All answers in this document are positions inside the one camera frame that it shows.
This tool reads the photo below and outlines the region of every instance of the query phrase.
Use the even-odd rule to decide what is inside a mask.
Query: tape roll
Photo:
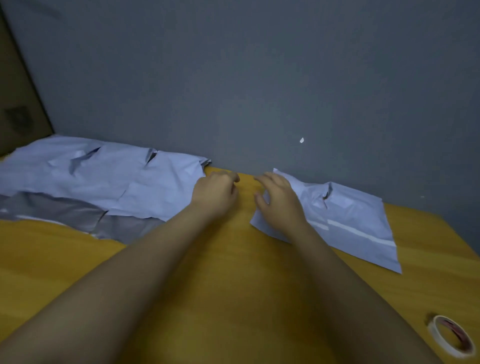
[[[460,341],[460,346],[452,346],[440,333],[438,326],[450,329]],[[456,358],[468,358],[476,353],[475,344],[467,332],[455,321],[442,315],[435,315],[427,325],[435,341],[450,355]]]

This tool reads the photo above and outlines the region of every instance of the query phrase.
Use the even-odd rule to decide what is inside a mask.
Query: forearm
[[[189,206],[96,267],[6,339],[0,362],[112,362],[208,222]]]
[[[310,225],[289,238],[313,275],[325,316],[350,362],[441,363],[411,326]]]

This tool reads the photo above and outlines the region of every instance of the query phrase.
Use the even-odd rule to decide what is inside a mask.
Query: yellow wooden tabletop
[[[240,177],[237,206],[188,252],[121,362],[335,362],[301,261],[291,245],[249,224],[261,187]],[[446,363],[456,363],[424,320],[430,312],[448,316],[480,344],[480,259],[440,217],[385,210],[402,275],[336,252]],[[0,340],[123,247],[56,224],[0,221]]]

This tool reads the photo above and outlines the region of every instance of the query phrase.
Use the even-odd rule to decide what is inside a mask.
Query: bare skin
[[[100,264],[0,343],[0,363],[115,362],[191,243],[232,207],[239,180],[233,172],[199,179],[183,211]],[[297,247],[354,362],[441,363],[307,223],[287,180],[269,172],[257,180],[271,197],[267,204],[256,195],[259,209]]]

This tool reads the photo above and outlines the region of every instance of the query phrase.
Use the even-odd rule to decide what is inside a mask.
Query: brown cardboard
[[[48,118],[0,16],[0,155],[50,134]]]

